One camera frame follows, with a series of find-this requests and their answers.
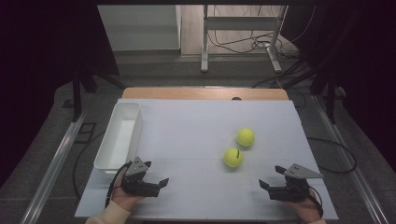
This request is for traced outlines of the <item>white plastic bin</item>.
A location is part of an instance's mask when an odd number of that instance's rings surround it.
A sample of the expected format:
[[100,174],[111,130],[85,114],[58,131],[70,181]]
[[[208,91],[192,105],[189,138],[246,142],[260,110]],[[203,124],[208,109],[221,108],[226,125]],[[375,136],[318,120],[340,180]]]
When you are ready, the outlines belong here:
[[124,163],[132,161],[142,125],[140,104],[117,102],[96,155],[94,168],[105,174],[114,174]]

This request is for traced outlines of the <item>white cabinet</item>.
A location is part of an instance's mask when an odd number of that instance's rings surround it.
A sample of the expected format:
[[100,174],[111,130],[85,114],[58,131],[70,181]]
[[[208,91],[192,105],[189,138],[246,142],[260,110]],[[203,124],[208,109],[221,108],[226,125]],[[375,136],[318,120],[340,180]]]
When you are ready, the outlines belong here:
[[180,49],[178,5],[99,6],[114,51]]

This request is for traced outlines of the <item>white desk frame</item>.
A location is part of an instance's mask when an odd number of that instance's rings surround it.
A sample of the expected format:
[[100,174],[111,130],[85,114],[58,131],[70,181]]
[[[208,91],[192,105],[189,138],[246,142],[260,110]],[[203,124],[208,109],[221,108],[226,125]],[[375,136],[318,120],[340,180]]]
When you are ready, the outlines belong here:
[[267,55],[276,73],[281,73],[282,68],[276,57],[276,41],[283,24],[287,6],[281,6],[278,15],[275,17],[210,17],[208,15],[208,5],[204,9],[204,37],[201,51],[201,71],[208,71],[208,32],[212,31],[270,31],[273,33],[269,44],[265,44]]

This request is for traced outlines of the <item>black stand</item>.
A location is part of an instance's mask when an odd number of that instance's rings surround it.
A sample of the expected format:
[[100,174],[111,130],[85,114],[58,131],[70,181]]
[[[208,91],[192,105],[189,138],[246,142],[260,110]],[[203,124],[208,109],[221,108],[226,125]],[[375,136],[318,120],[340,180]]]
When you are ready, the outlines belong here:
[[327,95],[325,97],[325,112],[327,118],[330,120],[332,124],[335,123],[334,119],[334,101],[336,99],[335,90],[336,90],[336,75],[332,70],[332,63],[329,61],[325,61],[320,63],[318,66],[310,69],[309,71],[303,73],[302,75],[297,76],[293,80],[287,82],[283,85],[283,89],[287,90],[294,85],[302,82],[303,80],[308,79],[316,75],[314,81],[312,82],[309,90],[314,95],[320,94],[324,88],[327,88]]
[[97,90],[97,84],[93,78],[94,75],[99,76],[108,83],[115,87],[125,90],[126,85],[116,80],[114,77],[101,72],[98,68],[95,68],[92,64],[88,63],[84,57],[79,57],[73,61],[73,73],[72,73],[72,84],[73,84],[73,103],[74,103],[74,117],[73,122],[77,122],[82,117],[82,104],[81,104],[81,90],[80,86],[83,86],[84,90],[89,93],[95,93]]

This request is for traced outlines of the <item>person's right hand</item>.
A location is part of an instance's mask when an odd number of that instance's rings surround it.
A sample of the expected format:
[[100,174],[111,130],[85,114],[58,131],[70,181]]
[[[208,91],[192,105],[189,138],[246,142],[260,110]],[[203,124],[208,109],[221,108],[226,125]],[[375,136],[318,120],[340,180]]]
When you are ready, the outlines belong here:
[[309,199],[302,202],[286,202],[302,222],[312,222],[322,219],[316,205]]

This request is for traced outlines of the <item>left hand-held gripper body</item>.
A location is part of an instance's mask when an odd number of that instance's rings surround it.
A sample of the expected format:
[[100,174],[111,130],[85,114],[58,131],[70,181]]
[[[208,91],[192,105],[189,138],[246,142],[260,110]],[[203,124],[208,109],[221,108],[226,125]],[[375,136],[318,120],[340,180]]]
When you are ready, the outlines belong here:
[[120,186],[123,190],[133,196],[158,197],[161,187],[159,184],[148,183],[143,180],[149,167],[136,157],[128,163],[128,167],[121,178]]

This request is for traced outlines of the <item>wooden table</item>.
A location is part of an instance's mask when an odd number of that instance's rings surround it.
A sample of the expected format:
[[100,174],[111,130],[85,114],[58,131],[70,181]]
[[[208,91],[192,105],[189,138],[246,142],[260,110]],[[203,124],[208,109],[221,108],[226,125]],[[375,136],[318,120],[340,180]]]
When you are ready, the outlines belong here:
[[166,100],[288,100],[280,89],[198,88],[198,87],[132,87],[123,91],[122,99]]

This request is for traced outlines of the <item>white foam board sheet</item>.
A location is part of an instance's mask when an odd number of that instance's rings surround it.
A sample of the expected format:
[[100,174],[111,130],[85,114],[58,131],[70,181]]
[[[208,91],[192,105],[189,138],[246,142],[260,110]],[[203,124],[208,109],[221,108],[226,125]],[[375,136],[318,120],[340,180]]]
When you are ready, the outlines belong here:
[[[146,181],[169,182],[156,198],[139,202],[133,217],[166,221],[293,220],[285,204],[270,200],[259,180],[281,186],[275,166],[318,166],[291,101],[140,100],[143,127],[136,154],[151,161]],[[236,141],[249,128],[250,147]],[[237,168],[223,161],[228,148],[244,154]]]

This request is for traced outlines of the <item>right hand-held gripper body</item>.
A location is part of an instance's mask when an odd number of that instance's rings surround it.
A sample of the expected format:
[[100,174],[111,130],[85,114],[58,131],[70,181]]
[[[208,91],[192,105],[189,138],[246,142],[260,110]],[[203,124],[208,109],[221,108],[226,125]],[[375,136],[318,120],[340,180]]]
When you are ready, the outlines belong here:
[[284,187],[269,187],[268,194],[271,200],[283,202],[302,202],[311,197],[308,179],[319,179],[323,175],[294,163],[283,174],[286,180]]

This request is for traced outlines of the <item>person's left hand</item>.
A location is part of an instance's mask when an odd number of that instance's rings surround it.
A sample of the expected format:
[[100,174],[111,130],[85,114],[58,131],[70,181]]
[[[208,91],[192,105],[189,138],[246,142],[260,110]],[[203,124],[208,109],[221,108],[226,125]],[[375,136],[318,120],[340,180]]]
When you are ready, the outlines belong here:
[[111,200],[116,203],[122,209],[131,212],[134,208],[134,205],[143,199],[143,196],[133,196],[127,194],[120,184],[117,184],[111,194]]

